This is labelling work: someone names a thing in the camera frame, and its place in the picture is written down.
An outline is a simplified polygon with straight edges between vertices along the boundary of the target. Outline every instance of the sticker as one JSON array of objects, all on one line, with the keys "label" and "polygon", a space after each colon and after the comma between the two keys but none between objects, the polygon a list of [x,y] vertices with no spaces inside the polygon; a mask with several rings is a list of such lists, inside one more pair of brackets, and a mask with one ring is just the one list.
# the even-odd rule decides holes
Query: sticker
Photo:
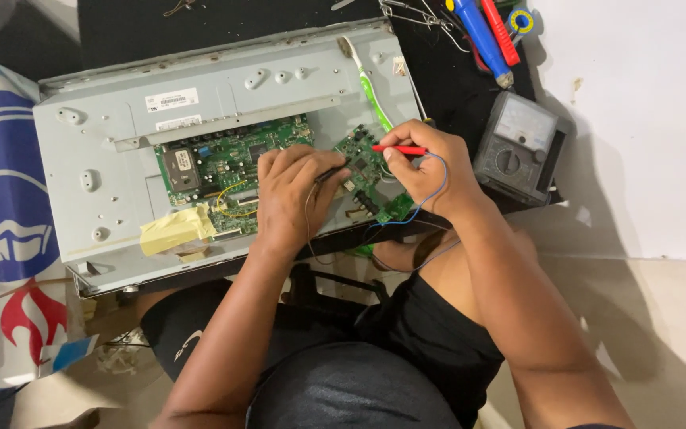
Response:
[{"label": "sticker", "polygon": [[190,162],[189,151],[177,151],[175,155],[176,162],[179,164],[179,171],[192,170],[192,162]]},{"label": "sticker", "polygon": [[197,104],[199,102],[200,100],[197,99],[196,88],[182,89],[180,91],[174,91],[173,93],[157,94],[145,97],[148,113],[188,106],[190,104]]},{"label": "sticker", "polygon": [[203,122],[203,117],[199,114],[193,116],[187,116],[185,118],[172,119],[171,121],[156,122],[156,131],[165,131],[177,127],[186,127],[187,125],[199,124]]}]

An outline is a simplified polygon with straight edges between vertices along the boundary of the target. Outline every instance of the person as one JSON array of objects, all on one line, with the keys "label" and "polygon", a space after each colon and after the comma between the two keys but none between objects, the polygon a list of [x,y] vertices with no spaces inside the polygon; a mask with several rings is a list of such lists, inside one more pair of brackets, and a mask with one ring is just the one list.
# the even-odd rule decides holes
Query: person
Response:
[{"label": "person", "polygon": [[[429,263],[355,325],[278,304],[293,259],[350,172],[317,189],[320,173],[344,163],[339,153],[265,153],[258,233],[234,283],[138,302],[143,332],[175,380],[152,426],[470,428],[506,359],[528,428],[634,428],[533,244],[482,193],[465,142],[412,120],[380,144],[416,144],[446,163],[446,185],[422,208],[453,229]],[[415,201],[441,186],[440,159],[414,168],[399,151],[384,156]],[[374,252],[389,267],[415,268],[414,245]]]}]

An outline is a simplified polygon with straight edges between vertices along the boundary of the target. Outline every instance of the toothbrush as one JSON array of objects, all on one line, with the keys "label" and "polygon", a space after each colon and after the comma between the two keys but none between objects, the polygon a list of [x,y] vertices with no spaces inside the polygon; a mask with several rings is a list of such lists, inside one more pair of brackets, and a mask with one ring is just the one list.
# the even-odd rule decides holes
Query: toothbrush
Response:
[{"label": "toothbrush", "polygon": [[346,56],[346,58],[353,58],[356,62],[356,66],[359,67],[359,80],[361,81],[361,88],[364,90],[364,93],[367,95],[370,103],[372,103],[372,107],[375,109],[375,113],[377,114],[377,119],[380,121],[380,124],[383,125],[383,128],[385,128],[386,132],[391,131],[393,129],[393,123],[390,121],[390,119],[388,119],[385,112],[383,112],[383,109],[380,107],[380,103],[377,101],[377,97],[375,96],[375,91],[372,88],[372,81],[370,81],[370,78],[367,77],[367,73],[364,71],[364,66],[361,65],[361,60],[359,60],[359,56],[356,54],[356,49],[354,49],[354,44],[351,43],[351,39],[349,39],[347,36],[338,37],[338,46],[341,48],[341,52]]}]

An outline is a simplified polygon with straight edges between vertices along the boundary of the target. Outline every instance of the chip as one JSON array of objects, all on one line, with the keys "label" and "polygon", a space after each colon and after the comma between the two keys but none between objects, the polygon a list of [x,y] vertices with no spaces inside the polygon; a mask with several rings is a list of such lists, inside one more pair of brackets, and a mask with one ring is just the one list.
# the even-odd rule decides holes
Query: chip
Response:
[{"label": "chip", "polygon": [[367,161],[364,160],[364,158],[359,158],[354,162],[354,167],[356,167],[359,171],[362,171],[367,168]]},{"label": "chip", "polygon": [[248,152],[250,153],[250,160],[252,163],[258,162],[258,158],[266,153],[268,151],[266,147],[266,143],[261,143],[261,144],[255,144],[251,147],[248,148]]}]

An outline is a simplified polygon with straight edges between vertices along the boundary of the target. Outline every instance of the yellow tape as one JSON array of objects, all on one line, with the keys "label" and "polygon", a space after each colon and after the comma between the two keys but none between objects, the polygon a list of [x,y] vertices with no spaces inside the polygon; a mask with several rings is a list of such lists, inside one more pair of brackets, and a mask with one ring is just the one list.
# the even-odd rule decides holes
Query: yellow tape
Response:
[{"label": "yellow tape", "polygon": [[141,227],[139,246],[146,257],[216,233],[208,219],[208,204],[177,211]]}]

